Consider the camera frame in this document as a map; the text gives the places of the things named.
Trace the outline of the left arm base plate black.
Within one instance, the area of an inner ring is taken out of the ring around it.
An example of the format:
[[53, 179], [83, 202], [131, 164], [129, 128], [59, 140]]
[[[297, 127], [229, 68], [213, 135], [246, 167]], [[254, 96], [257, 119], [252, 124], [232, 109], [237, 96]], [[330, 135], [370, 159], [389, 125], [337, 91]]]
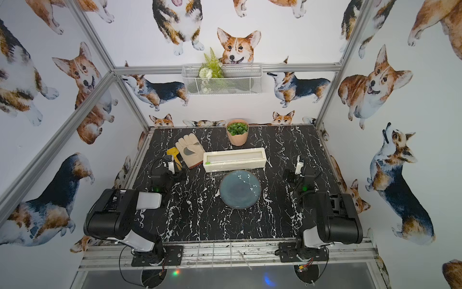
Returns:
[[184, 253], [183, 246], [166, 246], [154, 248], [150, 252], [134, 252], [131, 266], [180, 266]]

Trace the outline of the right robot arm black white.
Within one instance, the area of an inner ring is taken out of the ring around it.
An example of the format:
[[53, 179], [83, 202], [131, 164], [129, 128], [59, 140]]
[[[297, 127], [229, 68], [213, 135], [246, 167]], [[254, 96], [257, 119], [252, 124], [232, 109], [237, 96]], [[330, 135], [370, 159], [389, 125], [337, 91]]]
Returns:
[[308, 167], [284, 170], [283, 179], [294, 186], [298, 205], [309, 210], [315, 225], [301, 229], [294, 242], [279, 243], [275, 255], [283, 263], [327, 261], [329, 245], [362, 243], [363, 229], [352, 197], [315, 190], [319, 176]]

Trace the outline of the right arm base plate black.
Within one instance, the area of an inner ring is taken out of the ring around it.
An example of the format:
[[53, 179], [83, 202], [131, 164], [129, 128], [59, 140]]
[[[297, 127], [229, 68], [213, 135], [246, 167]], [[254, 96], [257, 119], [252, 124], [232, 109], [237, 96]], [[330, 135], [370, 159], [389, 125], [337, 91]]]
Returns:
[[302, 245], [297, 245], [294, 242], [281, 242], [278, 244], [275, 256], [280, 258], [282, 263], [308, 262], [312, 261], [328, 261], [328, 253], [325, 249], [306, 248]]

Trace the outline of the cream plastic wrap dispenser box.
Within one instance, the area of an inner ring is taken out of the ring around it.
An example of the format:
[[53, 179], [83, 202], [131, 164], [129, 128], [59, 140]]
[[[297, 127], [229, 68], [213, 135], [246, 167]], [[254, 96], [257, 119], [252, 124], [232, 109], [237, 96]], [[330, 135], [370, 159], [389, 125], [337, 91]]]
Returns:
[[205, 152], [203, 167], [206, 172], [224, 172], [264, 168], [267, 156], [264, 148]]

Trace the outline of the blue-grey ceramic plate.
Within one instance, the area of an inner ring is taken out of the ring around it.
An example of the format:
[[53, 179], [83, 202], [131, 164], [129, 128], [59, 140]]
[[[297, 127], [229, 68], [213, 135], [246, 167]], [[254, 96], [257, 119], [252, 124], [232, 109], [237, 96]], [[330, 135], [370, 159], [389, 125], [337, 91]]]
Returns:
[[261, 195], [261, 183], [248, 171], [237, 170], [228, 173], [220, 183], [221, 200], [228, 206], [238, 210], [254, 206]]

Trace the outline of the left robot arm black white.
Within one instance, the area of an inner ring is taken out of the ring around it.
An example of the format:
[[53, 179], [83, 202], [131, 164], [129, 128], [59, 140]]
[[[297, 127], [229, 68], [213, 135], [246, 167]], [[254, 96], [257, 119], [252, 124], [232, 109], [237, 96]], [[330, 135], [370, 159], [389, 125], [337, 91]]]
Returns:
[[179, 266], [184, 247], [164, 246], [159, 234], [135, 224], [135, 216], [141, 210], [164, 212], [164, 199], [184, 176], [185, 169], [172, 157], [156, 159], [150, 170], [150, 190], [104, 190], [87, 214], [84, 233], [131, 248], [133, 267]]

